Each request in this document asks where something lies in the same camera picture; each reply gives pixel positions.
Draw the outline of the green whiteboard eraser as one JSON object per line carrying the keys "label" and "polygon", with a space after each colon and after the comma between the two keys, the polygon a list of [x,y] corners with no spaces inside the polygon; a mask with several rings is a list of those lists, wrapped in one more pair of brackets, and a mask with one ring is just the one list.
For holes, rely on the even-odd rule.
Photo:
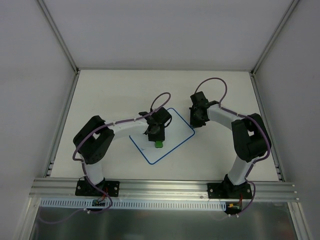
{"label": "green whiteboard eraser", "polygon": [[162,148],[164,146],[163,141],[162,140],[155,141],[154,146],[156,148]]}

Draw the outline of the blue framed whiteboard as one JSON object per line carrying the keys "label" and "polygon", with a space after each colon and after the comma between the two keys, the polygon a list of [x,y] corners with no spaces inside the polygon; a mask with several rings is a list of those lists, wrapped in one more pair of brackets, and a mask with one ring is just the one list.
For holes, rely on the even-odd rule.
{"label": "blue framed whiteboard", "polygon": [[172,121],[164,130],[165,140],[162,147],[156,147],[146,135],[136,134],[129,137],[149,165],[155,165],[195,135],[195,130],[174,108],[167,110]]}

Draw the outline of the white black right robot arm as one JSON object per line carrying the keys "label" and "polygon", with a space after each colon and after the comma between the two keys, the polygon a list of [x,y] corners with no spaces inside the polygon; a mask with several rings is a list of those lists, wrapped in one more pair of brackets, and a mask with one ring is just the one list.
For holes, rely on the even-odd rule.
{"label": "white black right robot arm", "polygon": [[253,113],[243,115],[229,110],[218,101],[209,101],[202,91],[190,96],[190,125],[200,128],[206,122],[218,123],[232,132],[236,152],[234,164],[223,180],[223,192],[228,198],[235,198],[242,191],[253,164],[271,153],[271,140],[262,117]]}

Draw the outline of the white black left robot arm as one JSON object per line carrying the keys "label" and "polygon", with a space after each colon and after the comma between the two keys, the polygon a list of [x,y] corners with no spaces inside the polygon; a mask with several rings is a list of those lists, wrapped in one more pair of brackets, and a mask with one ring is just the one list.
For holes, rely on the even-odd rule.
{"label": "white black left robot arm", "polygon": [[93,116],[73,138],[75,152],[72,158],[82,164],[84,177],[88,181],[86,189],[94,196],[104,191],[105,178],[100,161],[112,141],[132,135],[146,135],[150,142],[163,142],[165,128],[171,121],[172,115],[164,107],[110,123],[106,123],[99,115]]}

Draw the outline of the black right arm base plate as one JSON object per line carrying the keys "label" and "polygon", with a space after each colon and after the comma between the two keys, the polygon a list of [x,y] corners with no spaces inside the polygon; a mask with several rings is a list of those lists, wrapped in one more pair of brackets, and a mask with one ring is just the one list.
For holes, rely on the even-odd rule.
{"label": "black right arm base plate", "polygon": [[221,183],[208,183],[207,194],[209,199],[240,199],[250,200],[253,196],[249,183],[241,185],[228,185]]}

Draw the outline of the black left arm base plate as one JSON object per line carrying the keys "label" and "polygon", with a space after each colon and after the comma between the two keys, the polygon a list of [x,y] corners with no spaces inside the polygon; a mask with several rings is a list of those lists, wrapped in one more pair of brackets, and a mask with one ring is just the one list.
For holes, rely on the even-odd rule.
{"label": "black left arm base plate", "polygon": [[98,185],[93,187],[87,179],[80,179],[77,181],[75,188],[75,195],[81,197],[101,197],[102,191],[107,193],[110,197],[118,197],[120,190],[120,182],[113,180],[103,180]]}

